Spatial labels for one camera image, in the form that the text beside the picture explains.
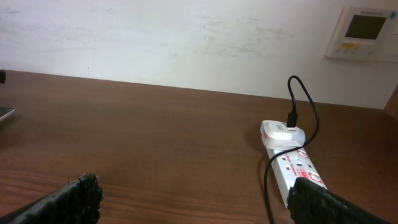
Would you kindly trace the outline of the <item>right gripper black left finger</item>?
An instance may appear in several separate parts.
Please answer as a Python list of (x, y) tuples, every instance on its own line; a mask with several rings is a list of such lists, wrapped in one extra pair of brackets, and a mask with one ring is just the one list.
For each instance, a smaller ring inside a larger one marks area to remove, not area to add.
[(64, 187), (1, 217), (5, 224), (96, 224), (103, 198), (95, 174), (86, 173)]

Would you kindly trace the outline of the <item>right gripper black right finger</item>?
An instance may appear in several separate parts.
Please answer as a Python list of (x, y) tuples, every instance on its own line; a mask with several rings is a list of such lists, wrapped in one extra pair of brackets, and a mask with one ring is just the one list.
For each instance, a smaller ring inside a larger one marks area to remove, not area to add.
[(287, 208), (295, 224), (389, 224), (303, 177), (290, 188)]

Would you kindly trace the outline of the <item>black Samsung Galaxy flip phone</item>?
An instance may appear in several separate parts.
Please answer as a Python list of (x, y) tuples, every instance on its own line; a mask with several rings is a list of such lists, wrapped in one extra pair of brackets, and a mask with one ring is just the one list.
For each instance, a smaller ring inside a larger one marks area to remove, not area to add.
[(14, 108), (0, 107), (0, 121), (8, 118), (13, 112), (15, 112)]

